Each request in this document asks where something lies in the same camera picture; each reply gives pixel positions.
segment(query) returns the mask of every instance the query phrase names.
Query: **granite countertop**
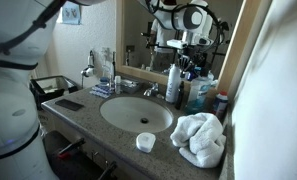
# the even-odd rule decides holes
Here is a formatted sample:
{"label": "granite countertop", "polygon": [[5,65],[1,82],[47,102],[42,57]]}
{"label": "granite countertop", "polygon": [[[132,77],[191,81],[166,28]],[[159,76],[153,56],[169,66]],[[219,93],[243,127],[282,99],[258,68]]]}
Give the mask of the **granite countertop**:
{"label": "granite countertop", "polygon": [[[108,99],[91,95],[89,91],[90,88],[47,101],[42,107],[151,179],[219,179],[221,166],[209,169],[197,168],[179,154],[179,148],[173,146],[170,134],[177,125],[178,117],[184,115],[182,110],[176,110],[173,105],[162,99],[143,96],[143,91],[132,95],[126,93],[112,95]],[[145,98],[172,112],[174,118],[172,125],[162,132],[154,133],[156,141],[150,153],[144,153],[136,148],[138,133],[121,130],[108,123],[100,114],[101,104],[121,96]],[[85,107],[75,112],[55,104],[55,101],[63,98],[83,104]]]}

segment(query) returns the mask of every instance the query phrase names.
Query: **bathroom sink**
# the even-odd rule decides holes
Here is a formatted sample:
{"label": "bathroom sink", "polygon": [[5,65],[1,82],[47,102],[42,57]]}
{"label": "bathroom sink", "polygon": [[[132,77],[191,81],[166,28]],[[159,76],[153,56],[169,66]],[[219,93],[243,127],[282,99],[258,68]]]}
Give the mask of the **bathroom sink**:
{"label": "bathroom sink", "polygon": [[100,113],[110,124],[130,132],[160,132],[173,120],[171,112],[152,101],[137,97],[117,97],[104,102]]}

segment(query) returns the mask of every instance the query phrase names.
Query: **drain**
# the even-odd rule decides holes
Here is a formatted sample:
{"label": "drain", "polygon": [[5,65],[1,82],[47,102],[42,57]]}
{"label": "drain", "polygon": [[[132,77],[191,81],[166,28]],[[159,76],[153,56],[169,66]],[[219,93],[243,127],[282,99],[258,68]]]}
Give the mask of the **drain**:
{"label": "drain", "polygon": [[140,122],[143,124],[147,124],[149,122],[149,120],[147,118],[141,118]]}

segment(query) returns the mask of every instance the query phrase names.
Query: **mirror frame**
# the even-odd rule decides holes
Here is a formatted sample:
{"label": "mirror frame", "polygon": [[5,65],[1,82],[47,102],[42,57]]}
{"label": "mirror frame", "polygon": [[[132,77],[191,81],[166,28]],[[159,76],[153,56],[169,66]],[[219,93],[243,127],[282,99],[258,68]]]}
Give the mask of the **mirror frame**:
{"label": "mirror frame", "polygon": [[[122,44],[124,42],[124,1],[126,0],[116,2],[116,71],[167,85],[168,77],[165,75],[123,65],[123,52],[125,52],[125,47]],[[228,91],[229,98],[234,98],[271,1],[243,1],[218,84],[208,91],[208,98],[215,98],[220,91]],[[189,90],[190,82],[185,81],[185,91],[189,92]]]}

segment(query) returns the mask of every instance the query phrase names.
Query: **faucet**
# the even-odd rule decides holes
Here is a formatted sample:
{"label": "faucet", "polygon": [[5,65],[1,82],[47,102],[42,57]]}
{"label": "faucet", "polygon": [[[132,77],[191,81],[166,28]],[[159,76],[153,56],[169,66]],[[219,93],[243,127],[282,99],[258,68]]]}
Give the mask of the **faucet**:
{"label": "faucet", "polygon": [[149,84],[151,84],[151,88],[148,88],[144,95],[145,96],[157,96],[158,92],[159,92],[159,88],[158,88],[158,83],[156,82],[149,82]]}

